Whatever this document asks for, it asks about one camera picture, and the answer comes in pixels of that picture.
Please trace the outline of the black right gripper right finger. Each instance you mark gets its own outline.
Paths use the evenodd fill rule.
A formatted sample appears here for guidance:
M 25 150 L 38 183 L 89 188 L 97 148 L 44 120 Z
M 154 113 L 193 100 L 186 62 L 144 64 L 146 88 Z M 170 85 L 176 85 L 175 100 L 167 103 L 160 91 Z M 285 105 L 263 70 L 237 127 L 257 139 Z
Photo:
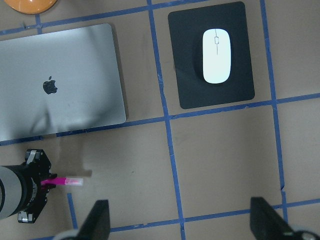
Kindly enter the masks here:
M 250 230 L 256 240 L 294 240 L 294 230 L 263 197 L 250 199 Z

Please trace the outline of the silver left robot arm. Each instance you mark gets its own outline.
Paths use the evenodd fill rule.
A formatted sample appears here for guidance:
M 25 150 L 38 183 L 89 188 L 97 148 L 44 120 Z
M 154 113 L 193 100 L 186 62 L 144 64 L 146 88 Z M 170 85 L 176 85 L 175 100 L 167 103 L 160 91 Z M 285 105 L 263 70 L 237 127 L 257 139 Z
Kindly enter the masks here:
M 47 194 L 55 184 L 52 164 L 43 149 L 27 149 L 25 160 L 19 165 L 0 167 L 0 219 L 17 215 L 17 221 L 33 224 L 48 202 Z

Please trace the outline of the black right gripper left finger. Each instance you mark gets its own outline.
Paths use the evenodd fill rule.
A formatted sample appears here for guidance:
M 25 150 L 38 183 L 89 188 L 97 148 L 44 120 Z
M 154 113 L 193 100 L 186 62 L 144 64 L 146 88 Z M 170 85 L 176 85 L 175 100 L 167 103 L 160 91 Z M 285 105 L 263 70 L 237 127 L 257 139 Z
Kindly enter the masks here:
M 79 229 L 77 240 L 107 240 L 111 231 L 109 201 L 97 200 Z

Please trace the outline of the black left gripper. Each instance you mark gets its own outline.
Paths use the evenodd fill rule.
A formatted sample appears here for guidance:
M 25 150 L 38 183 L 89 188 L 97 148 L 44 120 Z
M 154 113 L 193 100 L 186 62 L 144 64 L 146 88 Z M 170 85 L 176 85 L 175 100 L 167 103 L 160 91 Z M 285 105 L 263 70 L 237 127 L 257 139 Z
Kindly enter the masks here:
M 25 162 L 19 173 L 22 176 L 22 206 L 18 211 L 17 220 L 22 224 L 34 224 L 48 202 L 49 187 L 41 185 L 42 181 L 57 177 L 51 173 L 52 164 L 42 149 L 27 149 Z

